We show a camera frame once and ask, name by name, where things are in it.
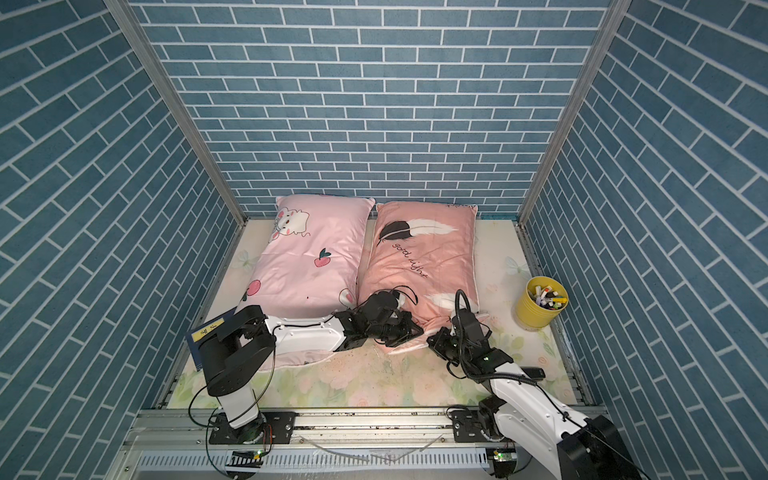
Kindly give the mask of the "salmon pink feather pillow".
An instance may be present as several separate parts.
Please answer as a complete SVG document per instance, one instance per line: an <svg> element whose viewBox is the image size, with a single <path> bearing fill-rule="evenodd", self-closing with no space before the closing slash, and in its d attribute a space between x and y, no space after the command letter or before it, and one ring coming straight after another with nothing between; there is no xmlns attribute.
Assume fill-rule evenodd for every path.
<svg viewBox="0 0 768 480"><path fill-rule="evenodd" d="M477 207L394 201L377 206L369 262L359 282L361 301L381 290L405 292L401 308L423 328L419 337L380 350L402 354L425 348L427 337L450 325L455 294L463 291L480 310L475 282Z"/></svg>

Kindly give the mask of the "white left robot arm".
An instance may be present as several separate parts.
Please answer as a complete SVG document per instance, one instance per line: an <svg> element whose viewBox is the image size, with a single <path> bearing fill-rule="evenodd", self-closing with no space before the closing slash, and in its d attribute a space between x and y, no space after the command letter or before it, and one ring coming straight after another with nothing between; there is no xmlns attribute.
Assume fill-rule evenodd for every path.
<svg viewBox="0 0 768 480"><path fill-rule="evenodd" d="M403 309L415 295L391 289L371 295L361 305L315 319L284 319L250 305L227 319L191 334L205 377L205 390L216 398L230 428L259 427L261 396L250 381L268 360L285 354L353 350L373 339L388 348L407 343L424 329Z"/></svg>

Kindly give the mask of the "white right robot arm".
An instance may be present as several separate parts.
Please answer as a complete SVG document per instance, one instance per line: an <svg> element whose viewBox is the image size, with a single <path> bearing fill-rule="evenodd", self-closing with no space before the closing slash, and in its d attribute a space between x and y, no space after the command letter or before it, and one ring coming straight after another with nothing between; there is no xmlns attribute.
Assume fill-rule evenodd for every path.
<svg viewBox="0 0 768 480"><path fill-rule="evenodd" d="M640 479L616 426L588 417L549 395L505 351L492 331L467 309L427 338L429 348L491 396L481 408L483 429L521 446L557 479Z"/></svg>

